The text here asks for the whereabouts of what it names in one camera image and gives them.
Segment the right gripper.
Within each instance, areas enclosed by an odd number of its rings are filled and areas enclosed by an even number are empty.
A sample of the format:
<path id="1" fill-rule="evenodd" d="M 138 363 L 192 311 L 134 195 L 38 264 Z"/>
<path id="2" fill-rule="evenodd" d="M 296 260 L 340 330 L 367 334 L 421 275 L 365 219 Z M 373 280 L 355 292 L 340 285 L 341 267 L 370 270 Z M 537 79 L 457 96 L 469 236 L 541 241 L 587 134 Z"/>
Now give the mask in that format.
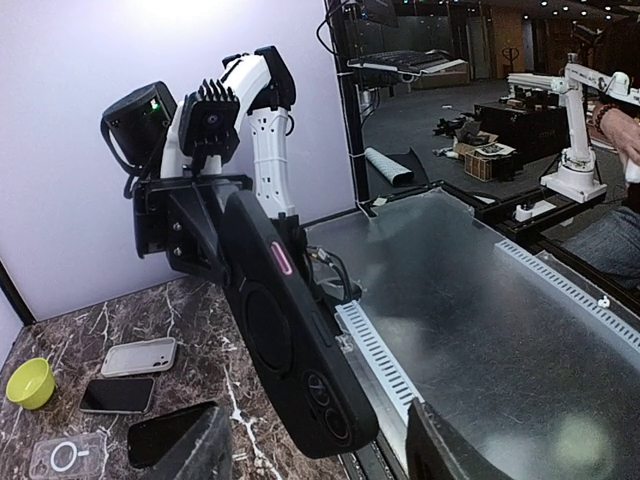
<path id="1" fill-rule="evenodd" d="M 145 180 L 134 187 L 133 214 L 139 257 L 167 252 L 172 269 L 223 288 L 237 288 L 238 240 L 245 219 L 237 211 L 244 174 Z"/>

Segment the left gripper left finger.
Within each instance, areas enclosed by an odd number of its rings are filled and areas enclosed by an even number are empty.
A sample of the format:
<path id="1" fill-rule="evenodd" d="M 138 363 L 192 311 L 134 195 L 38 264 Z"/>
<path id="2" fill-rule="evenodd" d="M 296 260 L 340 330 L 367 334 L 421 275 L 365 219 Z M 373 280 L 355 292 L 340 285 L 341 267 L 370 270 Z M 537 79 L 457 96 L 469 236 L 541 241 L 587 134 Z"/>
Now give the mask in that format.
<path id="1" fill-rule="evenodd" d="M 232 432 L 226 411 L 210 408 L 154 466 L 145 479 L 230 479 Z"/>

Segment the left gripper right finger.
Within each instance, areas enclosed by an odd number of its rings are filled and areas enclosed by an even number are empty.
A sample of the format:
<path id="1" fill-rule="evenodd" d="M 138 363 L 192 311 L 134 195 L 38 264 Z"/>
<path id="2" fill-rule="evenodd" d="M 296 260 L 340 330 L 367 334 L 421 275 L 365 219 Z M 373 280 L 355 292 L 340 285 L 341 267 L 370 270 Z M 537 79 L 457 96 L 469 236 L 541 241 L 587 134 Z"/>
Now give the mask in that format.
<path id="1" fill-rule="evenodd" d="M 405 442 L 410 479 L 511 480 L 428 402 L 412 399 Z"/>

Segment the black phone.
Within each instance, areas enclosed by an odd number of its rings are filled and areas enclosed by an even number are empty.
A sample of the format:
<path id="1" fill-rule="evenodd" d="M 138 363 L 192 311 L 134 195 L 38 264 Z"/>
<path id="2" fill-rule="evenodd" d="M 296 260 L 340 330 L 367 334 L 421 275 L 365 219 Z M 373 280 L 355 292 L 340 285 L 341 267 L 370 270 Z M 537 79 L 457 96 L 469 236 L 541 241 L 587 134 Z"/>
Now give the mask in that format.
<path id="1" fill-rule="evenodd" d="M 210 408 L 201 402 L 131 425 L 127 432 L 129 464 L 136 469 L 156 465 Z"/>
<path id="2" fill-rule="evenodd" d="M 252 193 L 230 195 L 220 236 L 231 271 L 227 301 L 294 444 L 318 459 L 370 443 L 379 431 L 376 414 Z"/>

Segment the white silicone phone case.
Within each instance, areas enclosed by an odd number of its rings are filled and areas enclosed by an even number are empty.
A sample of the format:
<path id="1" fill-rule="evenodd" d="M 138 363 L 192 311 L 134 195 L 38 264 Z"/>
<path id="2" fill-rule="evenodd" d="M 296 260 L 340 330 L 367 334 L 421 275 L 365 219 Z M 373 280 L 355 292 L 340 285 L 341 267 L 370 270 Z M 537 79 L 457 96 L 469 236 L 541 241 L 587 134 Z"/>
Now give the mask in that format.
<path id="1" fill-rule="evenodd" d="M 116 345 L 107 352 L 100 373 L 116 378 L 164 372 L 172 368 L 176 350 L 173 337 Z"/>

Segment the clear magsafe phone case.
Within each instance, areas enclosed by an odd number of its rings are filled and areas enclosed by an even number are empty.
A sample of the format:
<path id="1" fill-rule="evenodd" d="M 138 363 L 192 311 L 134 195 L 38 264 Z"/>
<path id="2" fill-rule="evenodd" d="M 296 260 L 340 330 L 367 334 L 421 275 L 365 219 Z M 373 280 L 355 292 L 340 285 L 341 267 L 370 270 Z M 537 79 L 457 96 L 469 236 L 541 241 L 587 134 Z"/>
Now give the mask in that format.
<path id="1" fill-rule="evenodd" d="M 100 432 L 39 441 L 30 479 L 99 479 L 106 467 L 106 435 Z"/>

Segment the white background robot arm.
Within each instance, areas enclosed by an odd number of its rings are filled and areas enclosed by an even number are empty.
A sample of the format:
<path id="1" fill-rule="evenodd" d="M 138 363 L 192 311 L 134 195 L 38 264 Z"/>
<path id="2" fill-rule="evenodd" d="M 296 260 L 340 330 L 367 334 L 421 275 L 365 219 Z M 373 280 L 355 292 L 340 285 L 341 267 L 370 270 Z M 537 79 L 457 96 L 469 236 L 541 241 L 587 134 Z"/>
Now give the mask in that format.
<path id="1" fill-rule="evenodd" d="M 624 72 L 601 73 L 579 63 L 568 62 L 561 76 L 511 73 L 510 86 L 538 88 L 558 94 L 564 101 L 570 146 L 562 151 L 557 171 L 546 174 L 540 184 L 577 203 L 586 203 L 606 193 L 607 186 L 595 179 L 596 155 L 587 130 L 583 88 L 593 88 L 614 100 L 637 106 L 639 91 Z"/>

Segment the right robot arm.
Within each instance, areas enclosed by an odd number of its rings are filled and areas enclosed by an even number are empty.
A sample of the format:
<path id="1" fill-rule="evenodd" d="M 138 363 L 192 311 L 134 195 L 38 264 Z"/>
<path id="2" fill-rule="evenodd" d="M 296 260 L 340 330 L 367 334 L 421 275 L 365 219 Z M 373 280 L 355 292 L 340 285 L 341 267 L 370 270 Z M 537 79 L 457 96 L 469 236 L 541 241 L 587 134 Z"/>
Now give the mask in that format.
<path id="1" fill-rule="evenodd" d="M 109 106 L 100 131 L 127 174 L 139 256 L 219 285 L 229 302 L 308 288 L 289 190 L 294 79 L 273 46 L 227 57 L 182 100 L 157 81 Z"/>

